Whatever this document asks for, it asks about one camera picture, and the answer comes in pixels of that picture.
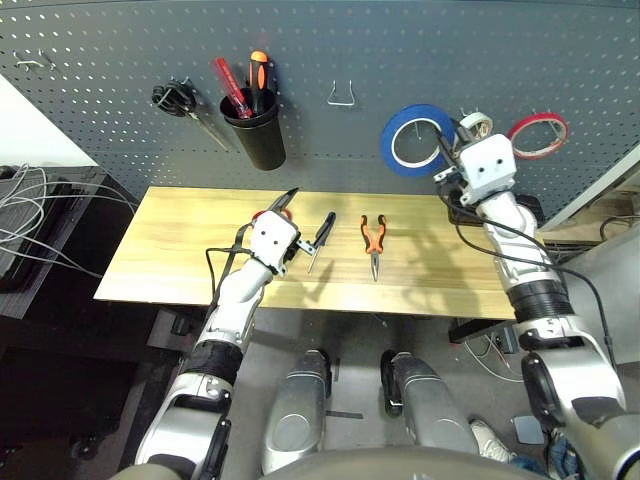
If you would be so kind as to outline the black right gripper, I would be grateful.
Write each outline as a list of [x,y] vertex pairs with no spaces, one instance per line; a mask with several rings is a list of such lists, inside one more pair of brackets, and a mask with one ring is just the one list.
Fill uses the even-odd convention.
[[[457,139],[460,146],[466,146],[473,142],[473,135],[466,127],[459,125],[457,127]],[[449,166],[449,168],[433,176],[438,196],[444,202],[460,205],[464,178],[458,168],[454,167],[452,146],[444,133],[440,132],[438,134],[438,142],[440,152]]]

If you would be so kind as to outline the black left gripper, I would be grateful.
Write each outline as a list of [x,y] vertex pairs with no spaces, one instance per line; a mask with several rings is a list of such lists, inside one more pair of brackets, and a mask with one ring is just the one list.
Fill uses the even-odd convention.
[[[286,209],[287,205],[293,200],[298,191],[298,187],[294,187],[286,191],[270,205],[269,210],[276,213],[283,212]],[[313,244],[303,240],[302,238],[297,238],[294,242],[292,242],[285,250],[284,255],[281,259],[279,265],[279,273],[287,273],[287,263],[293,260],[299,251],[313,256],[315,254],[315,248],[318,249],[324,246],[335,224],[335,220],[336,213],[334,211],[329,212],[323,224],[316,232]]]

